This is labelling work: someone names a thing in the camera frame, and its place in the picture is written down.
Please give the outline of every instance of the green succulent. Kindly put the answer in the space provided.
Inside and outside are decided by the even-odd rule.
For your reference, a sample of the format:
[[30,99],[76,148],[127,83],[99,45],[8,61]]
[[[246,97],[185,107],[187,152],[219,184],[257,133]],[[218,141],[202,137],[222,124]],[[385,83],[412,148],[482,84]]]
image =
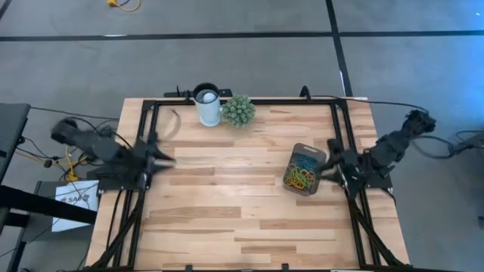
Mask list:
[[256,108],[244,94],[233,96],[222,106],[222,114],[234,127],[243,128],[254,119]]

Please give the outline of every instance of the black cable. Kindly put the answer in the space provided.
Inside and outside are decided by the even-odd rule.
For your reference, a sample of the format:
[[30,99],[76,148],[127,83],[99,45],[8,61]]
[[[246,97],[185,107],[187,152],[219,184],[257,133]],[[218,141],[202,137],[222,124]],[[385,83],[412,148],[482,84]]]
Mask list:
[[91,166],[103,166],[105,165],[105,163],[94,163],[93,162],[89,162],[88,161],[88,158],[86,158],[84,161],[81,161],[81,158],[85,156],[85,152],[81,153],[79,155],[79,157],[77,158],[77,161],[79,162],[79,165],[82,165],[82,166],[87,166],[87,165],[91,165]]
[[109,247],[109,242],[111,241],[111,232],[113,231],[114,218],[116,217],[116,210],[118,209],[119,198],[121,197],[121,190],[118,192],[116,197],[116,202],[114,203],[113,215],[111,215],[111,224],[109,226],[109,232],[107,233],[106,250]]
[[77,189],[77,186],[74,184],[74,183],[75,183],[75,181],[71,181],[70,183],[71,183],[71,184],[74,186],[74,189],[76,189],[77,194],[79,195],[79,199],[82,199],[82,201],[84,201],[84,202],[85,202],[85,204],[87,204],[87,205],[88,205],[88,209],[91,209],[91,206],[89,205],[89,202],[88,202],[87,200],[85,200],[84,198],[82,198],[82,193],[85,193],[85,191],[84,191],[84,192],[82,192],[82,193],[81,193],[81,192],[79,192],[79,189]]
[[180,130],[181,126],[182,126],[182,118],[180,118],[180,115],[175,111],[175,110],[172,110],[173,114],[175,114],[175,118],[176,118],[176,123],[175,123],[175,127],[173,128],[173,130],[168,133],[167,136],[165,136],[163,139],[161,139],[162,141],[167,141],[167,140],[170,140],[171,138],[175,137],[175,135],[178,133],[178,131]]
[[353,97],[337,97],[337,96],[333,96],[333,95],[314,95],[313,97],[332,97],[332,98],[335,98],[335,99],[356,101],[356,102],[362,102],[362,103],[367,103],[367,104],[385,104],[385,105],[412,107],[412,108],[415,108],[415,109],[422,110],[426,114],[429,114],[428,109],[417,106],[417,105],[413,105],[413,104],[407,104],[407,103],[387,102],[387,101],[370,101],[370,100],[355,99]]
[[64,173],[61,175],[61,177],[59,178],[59,180],[58,180],[58,181],[62,181],[62,179],[64,179],[65,181],[67,181],[67,180],[65,179],[65,177],[66,177],[66,175],[69,173],[69,171],[70,171],[70,168],[69,168],[69,169],[67,169],[66,171],[64,171]]
[[85,251],[84,257],[82,257],[81,261],[79,262],[79,265],[77,266],[77,270],[81,270],[82,263],[88,257],[90,247],[91,247],[91,241],[89,241],[88,248]]
[[[52,226],[54,226],[54,225],[55,225],[57,222],[59,222],[59,220],[60,220],[60,218],[59,218],[59,219],[57,219],[57,220],[56,220],[56,221],[55,221],[55,222],[54,222],[52,225],[50,225],[48,228],[46,228],[45,230],[43,230],[43,231],[41,231],[39,234],[37,234],[35,237],[33,237],[33,238],[32,238],[32,239],[29,241],[29,242],[26,242],[26,245],[27,245],[27,244],[30,244],[31,242],[33,242],[33,241],[35,241],[35,240],[37,240],[37,238],[39,238],[39,237],[40,237],[42,234],[44,234],[44,233],[46,233],[47,231],[49,231],[49,230],[52,228]],[[6,253],[4,253],[4,254],[0,255],[0,258],[1,258],[1,257],[3,257],[3,256],[5,256],[5,255],[7,255],[7,254],[8,254],[8,253],[10,253],[10,252],[13,252],[15,249],[18,249],[18,247],[12,248],[12,249],[10,249],[9,251],[7,251]]]
[[47,108],[42,108],[42,107],[30,107],[33,110],[44,110],[52,113],[63,113],[71,116],[80,116],[80,117],[85,117],[85,118],[93,118],[93,119],[109,119],[109,120],[119,120],[119,118],[110,118],[110,117],[103,117],[103,116],[90,116],[87,114],[81,114],[81,113],[70,113],[67,111],[63,110],[53,110],[53,109],[47,109]]
[[114,132],[114,131],[112,131],[112,133],[113,133],[114,135],[116,135],[117,137],[119,137],[119,139],[121,139],[121,140],[122,140],[122,141],[123,141],[123,142],[124,142],[124,143],[125,143],[125,144],[126,144],[128,147],[129,147],[129,148],[133,149],[133,147],[131,146],[131,144],[129,144],[129,143],[128,143],[128,141],[127,141],[125,138],[123,138],[121,135],[117,134],[117,133],[116,133],[116,132]]
[[420,138],[423,138],[423,139],[433,139],[433,140],[436,140],[436,141],[439,141],[439,142],[442,142],[444,144],[447,144],[447,148],[448,148],[448,155],[434,155],[434,154],[430,154],[424,150],[422,150],[422,148],[420,148],[416,143],[415,141],[412,141],[411,144],[415,147],[415,149],[422,155],[424,155],[425,157],[428,157],[428,158],[431,158],[431,159],[450,159],[452,158],[454,155],[455,155],[455,149],[454,149],[454,144],[452,144],[450,141],[447,141],[447,140],[444,140],[442,138],[439,138],[437,136],[432,136],[432,135],[421,135],[421,136],[418,136],[418,137],[415,137],[413,140],[415,139],[420,139]]
[[18,150],[20,150],[20,151],[22,151],[22,152],[25,152],[25,153],[27,153],[27,154],[29,154],[29,155],[31,155],[31,156],[34,156],[34,157],[35,157],[35,158],[37,158],[37,159],[52,159],[52,158],[57,158],[57,157],[50,157],[50,156],[41,156],[41,155],[39,155],[39,154],[32,153],[32,152],[27,151],[27,150],[25,150],[25,149],[22,149],[22,148],[20,148],[20,147],[17,147],[17,149],[18,149]]
[[42,152],[42,150],[40,150],[39,147],[37,147],[36,143],[34,143],[34,141],[32,139],[29,139],[27,137],[23,137],[25,140],[29,141],[30,143],[33,144],[33,146],[45,157],[48,157],[47,155],[45,155],[45,153]]
[[96,127],[94,127],[93,124],[91,124],[90,122],[86,121],[85,119],[82,119],[82,118],[79,118],[79,117],[75,117],[75,116],[70,116],[68,119],[79,120],[81,122],[84,122],[85,124],[88,124],[92,129],[94,129],[94,131],[96,131],[96,132],[98,131],[96,129]]
[[[463,134],[463,133],[483,133],[484,131],[479,131],[479,130],[465,130],[465,131],[457,131],[455,132],[455,137],[459,138],[459,140],[461,140],[462,142],[459,143],[459,144],[465,144],[464,142],[466,140],[464,140],[461,136],[459,136],[460,134]],[[477,148],[477,149],[484,149],[484,147],[481,147],[481,146],[477,146],[477,145],[474,145],[474,144],[471,144],[469,145],[468,147],[464,148],[464,149],[468,149],[468,148]]]
[[124,3],[122,3],[122,4],[118,4],[118,5],[120,5],[120,6],[122,7],[123,5],[128,4],[130,1],[131,1],[131,0],[126,0]]
[[105,267],[107,265],[109,260],[113,257],[114,252],[124,241],[126,234],[131,229],[131,226],[138,219],[138,216],[141,216],[139,213],[139,209],[140,209],[140,206],[142,205],[143,204],[141,203],[141,198],[138,198],[138,201],[136,202],[134,209],[131,211],[131,214],[129,215],[123,227],[119,229],[118,234],[114,238],[113,242],[109,245],[108,250],[103,253],[103,255],[99,258],[98,261],[96,261],[92,265],[92,267]]
[[[91,189],[91,188],[93,188],[93,187],[95,187],[95,186],[97,186],[97,185],[98,185],[98,184],[94,184],[94,185],[91,185],[91,186],[89,186],[89,187],[87,187],[87,188],[82,188],[81,190],[87,191],[87,190],[89,190],[89,189]],[[47,197],[47,198],[52,198],[52,197],[56,197],[56,196],[65,196],[65,195],[67,195],[67,194],[74,193],[74,192],[76,192],[76,190],[71,190],[70,192],[67,192],[67,193],[59,193],[58,195],[46,196],[46,197]]]
[[96,125],[96,129],[99,129],[102,125],[104,125],[108,122],[119,122],[119,121],[118,120],[105,120],[103,122],[100,122],[98,125]]

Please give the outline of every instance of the white mug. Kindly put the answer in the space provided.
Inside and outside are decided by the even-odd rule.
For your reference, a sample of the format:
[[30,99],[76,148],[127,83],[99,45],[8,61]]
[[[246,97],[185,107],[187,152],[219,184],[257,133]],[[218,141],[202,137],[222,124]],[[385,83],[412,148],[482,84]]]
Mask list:
[[216,126],[220,123],[220,96],[217,86],[212,83],[199,84],[194,89],[194,100],[203,125]]

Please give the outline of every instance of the wooden table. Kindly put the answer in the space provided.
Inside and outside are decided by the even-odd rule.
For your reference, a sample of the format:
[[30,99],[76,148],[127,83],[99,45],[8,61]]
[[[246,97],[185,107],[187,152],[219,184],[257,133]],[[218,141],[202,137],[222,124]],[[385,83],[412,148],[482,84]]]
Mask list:
[[[142,102],[130,98],[124,103],[118,133],[130,142]],[[135,269],[183,269],[186,264],[194,269],[280,269],[283,263],[305,269],[358,267],[343,190],[328,181],[312,196],[282,187],[294,144],[326,150],[326,140],[335,137],[329,106],[256,106],[256,118],[247,128],[225,123],[207,128],[195,106],[161,107],[161,138],[175,123],[169,109],[180,115],[181,128],[160,145],[178,165],[155,176],[147,192]],[[349,112],[358,148],[373,146],[377,133],[369,105],[350,101]],[[376,232],[397,258],[408,262],[393,200],[381,190],[367,193]],[[105,249],[116,195],[102,196],[86,264]],[[123,196],[113,236],[122,206]]]

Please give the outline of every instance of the concrete floor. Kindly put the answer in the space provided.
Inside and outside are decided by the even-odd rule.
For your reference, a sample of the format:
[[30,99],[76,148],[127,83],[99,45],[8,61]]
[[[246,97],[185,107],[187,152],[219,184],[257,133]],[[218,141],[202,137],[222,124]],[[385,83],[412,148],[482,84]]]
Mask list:
[[[141,1],[138,11],[125,13],[96,0],[13,0],[0,20],[0,36],[330,31],[323,0]],[[340,31],[484,29],[484,4],[478,0],[334,0],[334,7]],[[342,43],[355,96],[420,104],[438,119],[434,135],[442,138],[484,128],[483,36],[342,38]],[[292,96],[302,85],[313,94],[343,95],[332,38],[0,42],[5,103],[118,116],[125,97],[161,97],[176,85],[193,88],[205,81],[251,95]],[[384,105],[372,110],[380,135],[398,128],[408,112]],[[63,147],[49,139],[61,117],[32,111],[24,135],[46,153],[62,154]],[[410,148],[398,164],[392,179],[412,264],[482,270],[481,162],[482,153],[474,150],[442,161]],[[60,174],[15,156],[4,184],[32,192],[36,181],[56,181]],[[14,246],[16,233],[5,229],[0,254]],[[88,237],[34,242],[21,266],[75,269],[87,247]],[[0,258],[0,270],[7,263],[8,256]]]

